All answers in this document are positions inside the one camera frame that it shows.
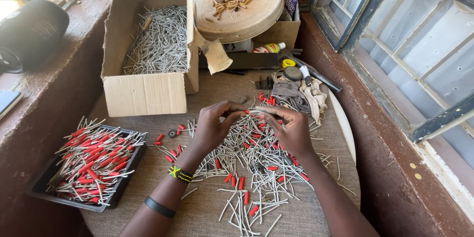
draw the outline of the person's right hand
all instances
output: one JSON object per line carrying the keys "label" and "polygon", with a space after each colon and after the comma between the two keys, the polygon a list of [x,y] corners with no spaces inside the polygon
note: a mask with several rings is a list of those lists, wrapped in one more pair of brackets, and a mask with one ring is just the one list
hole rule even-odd
{"label": "person's right hand", "polygon": [[[314,153],[311,144],[308,115],[284,107],[257,106],[258,116],[269,124],[275,131],[275,136],[283,148],[296,158],[302,158],[308,153]],[[281,117],[283,127],[273,115]]]}

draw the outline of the workbench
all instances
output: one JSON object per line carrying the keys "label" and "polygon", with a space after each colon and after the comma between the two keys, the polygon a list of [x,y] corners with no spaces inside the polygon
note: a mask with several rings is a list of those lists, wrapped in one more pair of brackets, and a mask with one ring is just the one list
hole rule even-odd
{"label": "workbench", "polygon": [[[98,118],[99,120],[106,118],[105,125],[121,126],[127,130],[148,132],[146,142],[151,144],[159,134],[166,134],[170,130],[176,130],[178,124],[187,125],[187,120],[197,120],[201,108],[219,101],[231,100],[237,102],[242,96],[248,95],[249,100],[245,103],[245,106],[251,107],[254,103],[253,96],[257,96],[259,92],[266,93],[267,91],[255,89],[255,85],[249,80],[255,81],[260,76],[266,77],[270,73],[271,71],[247,71],[245,76],[228,73],[216,73],[211,76],[208,70],[200,70],[199,92],[187,95],[186,97],[187,113],[110,118],[107,114],[105,98],[102,96],[89,115],[89,118]],[[322,86],[321,89],[324,93],[328,93],[326,86]],[[317,129],[315,136],[323,140],[312,140],[313,147],[317,152],[331,156],[329,161],[333,161],[333,163],[328,166],[328,170],[335,179],[338,176],[336,160],[339,158],[340,180],[338,182],[355,193],[354,196],[351,192],[343,189],[352,202],[360,208],[360,187],[356,165],[347,147],[329,97],[326,100],[326,104],[328,107],[322,115],[324,120],[322,120],[322,125]],[[175,149],[178,144],[186,145],[190,139],[189,133],[183,131],[180,136],[174,139],[165,136],[162,139],[162,143],[168,149]],[[86,225],[94,236],[112,237],[120,233],[121,229],[142,205],[144,199],[167,175],[170,163],[164,156],[155,147],[149,146],[147,148],[142,161],[115,209],[106,210],[104,213],[81,210]],[[246,187],[249,187],[251,174],[243,169],[240,169],[237,173],[240,176],[247,177]],[[210,177],[204,179],[204,181],[192,182],[189,185],[186,190],[187,192],[195,187],[198,187],[198,189],[181,202],[168,236],[240,236],[239,229],[228,223],[230,217],[229,210],[224,213],[221,222],[217,221],[231,195],[229,192],[216,191],[219,188],[232,188],[229,184],[224,183],[223,179],[224,177]],[[265,215],[262,225],[256,222],[252,226],[252,230],[254,232],[261,232],[264,235],[279,214],[282,214],[281,219],[272,229],[269,237],[330,236],[323,211],[314,191],[304,183],[296,183],[293,186],[295,196],[300,201],[280,194],[280,199],[289,198],[289,203]],[[250,191],[250,198],[251,200],[258,200],[258,195],[252,194]]]}

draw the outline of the brown wall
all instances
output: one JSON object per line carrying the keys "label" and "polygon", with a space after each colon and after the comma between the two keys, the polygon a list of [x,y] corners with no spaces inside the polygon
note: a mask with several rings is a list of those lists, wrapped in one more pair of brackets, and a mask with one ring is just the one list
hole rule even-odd
{"label": "brown wall", "polygon": [[[361,211],[381,236],[474,236],[474,227],[351,65],[336,54],[309,13],[295,47],[301,59],[343,89],[336,97],[351,124]],[[415,173],[422,176],[416,179]]]}
{"label": "brown wall", "polygon": [[104,20],[111,0],[81,0],[59,51],[35,72],[2,74],[0,89],[24,98],[1,121],[2,236],[87,236],[78,209],[26,196],[30,179],[62,145],[102,92]]}

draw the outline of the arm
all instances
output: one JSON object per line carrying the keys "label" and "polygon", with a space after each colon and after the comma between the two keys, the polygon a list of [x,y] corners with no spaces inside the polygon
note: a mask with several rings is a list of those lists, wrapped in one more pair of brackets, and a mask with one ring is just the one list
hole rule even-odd
{"label": "arm", "polygon": [[[214,150],[227,136],[229,128],[240,116],[245,115],[246,107],[230,101],[217,103],[203,108],[199,113],[198,127],[194,138],[181,153],[175,166],[188,173],[195,173],[204,157]],[[227,118],[220,123],[219,117],[224,113]],[[163,173],[165,178],[150,194],[155,202],[170,210],[177,210],[187,184]],[[171,218],[163,216],[147,205],[142,204],[132,219],[122,229],[120,237],[135,236],[166,236]]]}
{"label": "arm", "polygon": [[[314,151],[310,139],[308,116],[283,107],[261,106],[257,109],[264,112],[260,113],[259,116],[267,124],[270,124],[275,131],[276,138],[283,147],[298,158],[313,184],[314,191],[328,222],[331,236],[379,236],[332,178]],[[280,125],[271,114],[281,117],[285,127]]]}

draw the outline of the black phone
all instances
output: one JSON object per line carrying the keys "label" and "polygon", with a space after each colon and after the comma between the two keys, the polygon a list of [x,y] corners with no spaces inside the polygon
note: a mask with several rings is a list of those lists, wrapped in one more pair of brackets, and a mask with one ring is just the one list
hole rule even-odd
{"label": "black phone", "polygon": [[17,103],[23,94],[20,92],[0,91],[0,119],[2,119]]}

